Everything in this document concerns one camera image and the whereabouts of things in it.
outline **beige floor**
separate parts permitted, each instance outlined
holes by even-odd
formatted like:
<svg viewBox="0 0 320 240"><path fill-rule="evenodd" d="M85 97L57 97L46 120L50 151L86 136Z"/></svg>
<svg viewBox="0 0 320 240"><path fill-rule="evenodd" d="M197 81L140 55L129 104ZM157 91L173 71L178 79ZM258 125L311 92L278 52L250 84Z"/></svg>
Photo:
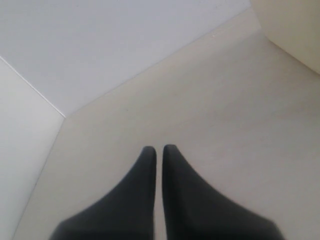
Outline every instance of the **beige floor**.
<svg viewBox="0 0 320 240"><path fill-rule="evenodd" d="M177 144L233 200L289 240L320 239L320 76L237 16L69 117L14 240L45 240L158 151L156 239L166 239L162 148Z"/></svg>

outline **white floor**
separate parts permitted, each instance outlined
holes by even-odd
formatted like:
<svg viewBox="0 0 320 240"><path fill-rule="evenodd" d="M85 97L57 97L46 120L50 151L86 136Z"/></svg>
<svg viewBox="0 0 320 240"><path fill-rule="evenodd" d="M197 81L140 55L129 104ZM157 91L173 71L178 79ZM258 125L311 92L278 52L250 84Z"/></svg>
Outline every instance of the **white floor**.
<svg viewBox="0 0 320 240"><path fill-rule="evenodd" d="M320 239L320 76L269 42L248 10L69 117L14 240L48 239L114 187L145 145L158 152L156 239L166 239L168 143L287 239Z"/></svg>

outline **floor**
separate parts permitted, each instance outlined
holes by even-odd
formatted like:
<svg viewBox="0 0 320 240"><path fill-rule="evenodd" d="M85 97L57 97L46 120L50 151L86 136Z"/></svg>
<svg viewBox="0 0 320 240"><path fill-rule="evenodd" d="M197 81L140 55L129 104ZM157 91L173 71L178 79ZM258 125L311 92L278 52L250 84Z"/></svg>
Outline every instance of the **floor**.
<svg viewBox="0 0 320 240"><path fill-rule="evenodd" d="M145 145L158 153L155 235L166 239L169 143L287 239L318 240L319 142L320 76L268 41L249 9L69 117L14 240L48 239L114 187Z"/></svg>

